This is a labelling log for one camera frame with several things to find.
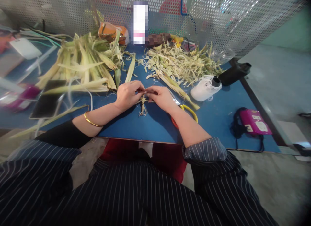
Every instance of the black bottle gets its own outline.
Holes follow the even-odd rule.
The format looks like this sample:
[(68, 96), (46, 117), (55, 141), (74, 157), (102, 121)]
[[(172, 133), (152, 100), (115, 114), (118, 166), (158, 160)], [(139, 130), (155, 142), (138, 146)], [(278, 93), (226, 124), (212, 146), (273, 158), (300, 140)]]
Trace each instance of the black bottle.
[(236, 63), (218, 76), (223, 86), (229, 86), (250, 73), (250, 63)]

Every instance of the yellow scissors handle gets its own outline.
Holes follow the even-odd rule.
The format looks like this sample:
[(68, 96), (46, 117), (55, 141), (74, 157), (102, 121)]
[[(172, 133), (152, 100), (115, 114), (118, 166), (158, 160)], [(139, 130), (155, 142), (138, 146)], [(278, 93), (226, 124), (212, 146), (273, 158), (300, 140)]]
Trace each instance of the yellow scissors handle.
[(187, 109), (187, 110), (192, 114), (193, 119), (194, 119), (197, 123), (199, 123), (199, 120), (198, 120), (197, 115), (195, 114), (195, 112), (194, 112), (191, 108), (189, 108), (188, 106), (186, 106), (186, 105), (184, 105), (184, 104), (181, 104), (179, 107), (181, 107), (182, 110)]

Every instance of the hand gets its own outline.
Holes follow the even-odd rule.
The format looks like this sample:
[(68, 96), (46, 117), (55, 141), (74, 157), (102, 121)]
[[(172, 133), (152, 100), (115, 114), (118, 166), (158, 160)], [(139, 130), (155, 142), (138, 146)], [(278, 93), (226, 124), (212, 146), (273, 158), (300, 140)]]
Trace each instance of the hand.
[(121, 112), (124, 112), (135, 105), (145, 93), (145, 87), (140, 81), (135, 80), (121, 84), (118, 88), (117, 100), (114, 104)]
[(155, 101), (165, 112), (170, 113), (173, 109), (179, 108), (174, 102), (167, 87), (151, 86), (146, 88), (146, 91), (146, 96), (149, 97), (149, 102), (152, 100)]

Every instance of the concrete floor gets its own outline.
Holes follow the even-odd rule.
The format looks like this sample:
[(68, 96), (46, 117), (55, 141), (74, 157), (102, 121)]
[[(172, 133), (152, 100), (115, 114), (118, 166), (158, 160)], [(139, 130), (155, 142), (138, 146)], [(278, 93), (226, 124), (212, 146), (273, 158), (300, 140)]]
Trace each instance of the concrete floor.
[(311, 148), (311, 120), (298, 116), (311, 112), (311, 53), (260, 44), (239, 62), (252, 65), (246, 81), (285, 142), (298, 140), (288, 138), (278, 121), (296, 123), (305, 137), (300, 144)]
[[(5, 158), (19, 145), (20, 139), (8, 140), (14, 131), (0, 138), (0, 158)], [(96, 157), (106, 144), (101, 138), (95, 138), (81, 148), (82, 153), (74, 160), (70, 173), (75, 188), (87, 180)], [(248, 172), (248, 180), (256, 190), (263, 207), (281, 226), (297, 225), (301, 214), (308, 210), (310, 203), (311, 166), (298, 161), (294, 156), (275, 153), (232, 152)], [(191, 166), (187, 165), (183, 184), (194, 190)]]

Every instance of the pile of corn husks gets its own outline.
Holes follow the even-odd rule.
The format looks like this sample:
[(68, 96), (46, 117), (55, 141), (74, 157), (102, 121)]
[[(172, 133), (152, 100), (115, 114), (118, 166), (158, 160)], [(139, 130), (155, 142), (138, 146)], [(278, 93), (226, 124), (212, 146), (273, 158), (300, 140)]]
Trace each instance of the pile of corn husks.
[(147, 76), (162, 79), (172, 90), (177, 92), (185, 100), (198, 110), (200, 107), (193, 103), (189, 96), (180, 87), (193, 86), (203, 75), (219, 75), (222, 73), (220, 63), (216, 63), (210, 58), (212, 44), (208, 48), (207, 44), (203, 49), (197, 47), (188, 53), (176, 46), (170, 47), (169, 43), (154, 47), (147, 51), (144, 66), (152, 71)]
[[(120, 31), (116, 38), (109, 43), (96, 37), (96, 33), (79, 37), (63, 43), (58, 51), (58, 58), (50, 70), (39, 77), (37, 87), (43, 89), (49, 80), (60, 79), (72, 81), (79, 79), (80, 85), (52, 89), (44, 94), (72, 91), (106, 92), (117, 89), (120, 84), (121, 66), (124, 66), (123, 54), (125, 46), (119, 47)], [(131, 80), (134, 64), (130, 65), (126, 82)]]

